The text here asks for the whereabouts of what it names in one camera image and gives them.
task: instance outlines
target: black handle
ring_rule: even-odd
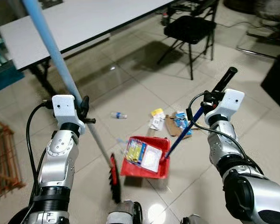
[[[221,80],[217,83],[215,88],[212,90],[214,91],[223,91],[223,89],[227,86],[229,81],[232,79],[232,77],[238,72],[238,70],[235,67],[230,67],[225,75],[221,78]]]

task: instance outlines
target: shiny floor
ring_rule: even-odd
[[[220,4],[216,22],[227,26],[253,16],[237,13]],[[217,26],[214,60],[200,58],[194,63],[194,80],[189,78],[188,55],[174,51],[164,62],[155,63],[174,40],[166,39],[159,24],[160,15],[132,24],[111,39],[66,61],[82,95],[91,98],[91,115],[109,153],[114,152],[119,168],[121,150],[133,135],[146,135],[150,112],[163,108],[166,114],[185,110],[198,93],[210,90],[229,66],[238,69],[229,87],[244,91],[239,111],[232,117],[239,142],[262,167],[267,177],[280,184],[280,108],[262,90],[260,83],[273,60],[246,55],[235,50],[245,34],[247,24],[233,28]],[[194,47],[200,51],[203,44]],[[60,92],[66,92],[54,66],[49,80]],[[22,189],[0,199],[0,224],[28,203],[32,175],[25,142],[25,126],[32,109],[49,96],[29,72],[25,78],[0,91],[0,120],[15,131],[14,139],[20,162]],[[111,112],[123,112],[127,119],[113,119]],[[56,130],[52,112],[40,110],[32,122],[32,146],[35,160]],[[166,128],[156,136],[167,137]],[[76,175],[70,197],[72,224],[101,224],[111,202],[109,168],[88,132],[80,137]],[[207,133],[195,130],[171,155],[170,173],[166,180],[121,177],[122,198],[141,203],[145,224],[178,224],[192,213],[210,224],[240,223],[226,210],[222,181],[209,161]]]

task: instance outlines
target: water bottle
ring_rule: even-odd
[[[120,112],[112,112],[111,117],[117,119],[127,119],[127,115]]]

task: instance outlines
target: black chair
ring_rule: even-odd
[[[216,28],[215,15],[218,6],[218,0],[205,0],[197,8],[191,12],[191,15],[181,16],[164,28],[164,34],[168,37],[175,38],[176,41],[169,47],[169,49],[159,59],[157,64],[160,64],[164,57],[178,46],[184,43],[189,44],[189,60],[191,68],[191,80],[193,80],[192,63],[201,55],[206,55],[207,49],[211,47],[211,60],[214,54],[214,29]],[[209,9],[204,17],[197,17],[203,14],[206,9]],[[212,16],[211,20],[206,20],[206,17]],[[205,49],[194,59],[192,58],[191,44],[197,44],[203,38],[207,37]]]

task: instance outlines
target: table leg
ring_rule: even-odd
[[[50,82],[47,80],[47,77],[43,72],[39,69],[37,65],[32,65],[29,67],[29,70],[32,74],[36,76],[38,81],[42,84],[43,88],[50,94],[50,96],[54,96],[57,92],[54,90]]]

